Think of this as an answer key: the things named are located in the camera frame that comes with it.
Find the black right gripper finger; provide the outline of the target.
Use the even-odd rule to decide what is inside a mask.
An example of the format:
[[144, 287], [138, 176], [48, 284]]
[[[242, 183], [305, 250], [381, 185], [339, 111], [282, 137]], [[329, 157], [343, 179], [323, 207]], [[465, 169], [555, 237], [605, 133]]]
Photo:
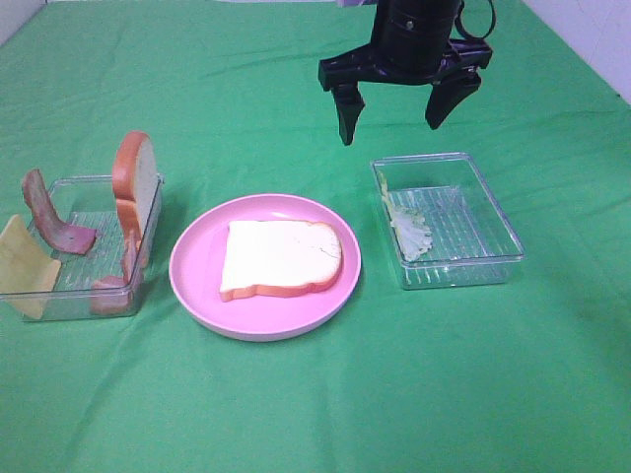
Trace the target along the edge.
[[438, 129], [449, 114], [466, 98], [475, 93], [481, 78], [475, 68], [457, 71], [433, 85], [425, 110], [431, 129]]
[[350, 146], [365, 103], [356, 83], [334, 86], [332, 95], [336, 106], [340, 139], [345, 146]]

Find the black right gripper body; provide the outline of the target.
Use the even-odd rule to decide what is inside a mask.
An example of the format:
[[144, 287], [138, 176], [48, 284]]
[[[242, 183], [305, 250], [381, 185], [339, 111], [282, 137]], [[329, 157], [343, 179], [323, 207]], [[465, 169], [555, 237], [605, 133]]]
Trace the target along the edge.
[[367, 44], [319, 61], [322, 88], [358, 82], [420, 86], [486, 68], [492, 49], [464, 30], [462, 10], [461, 1], [380, 1]]

